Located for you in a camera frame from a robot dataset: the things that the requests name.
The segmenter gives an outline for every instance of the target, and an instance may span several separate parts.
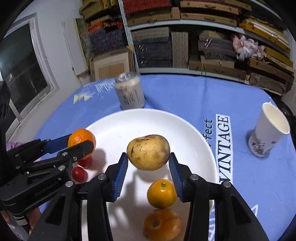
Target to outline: floor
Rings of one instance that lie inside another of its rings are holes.
[[[73,92],[73,89],[57,90],[55,93],[48,94],[22,120],[22,124],[11,136],[10,141],[29,142],[33,140],[33,137],[36,135],[36,133],[42,127],[48,117]]]

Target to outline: white paper cup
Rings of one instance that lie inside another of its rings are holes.
[[[248,141],[249,149],[255,156],[263,157],[289,133],[285,115],[272,103],[263,103],[261,116]]]

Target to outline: blue tablecloth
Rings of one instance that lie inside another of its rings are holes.
[[[165,110],[190,122],[204,134],[214,156],[217,118],[229,120],[231,132],[223,138],[232,139],[233,161],[231,168],[226,162],[226,166],[221,165],[220,176],[228,173],[226,176],[257,215],[270,241],[278,240],[296,213],[296,153],[292,139],[287,135],[264,158],[253,156],[247,147],[247,136],[256,125],[262,103],[272,101],[270,96],[259,88],[206,77],[146,75],[141,76],[141,81],[146,108]],[[63,102],[35,137],[55,139],[117,111],[121,108],[113,80],[90,83]],[[213,220],[212,214],[210,230],[214,229]]]

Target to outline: beverage can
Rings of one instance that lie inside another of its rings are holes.
[[[123,110],[144,107],[145,97],[141,81],[135,72],[120,74],[115,78],[114,86]]]

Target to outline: human hand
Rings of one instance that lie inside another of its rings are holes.
[[[4,218],[4,220],[7,223],[10,223],[10,217],[8,215],[8,213],[6,211],[1,211],[1,214]],[[35,227],[36,223],[38,222],[39,218],[41,217],[41,212],[39,210],[39,208],[35,208],[34,210],[32,210],[31,212],[27,213],[27,217],[29,219],[29,224],[31,226],[31,229],[29,231],[29,234],[31,235],[33,228]]]

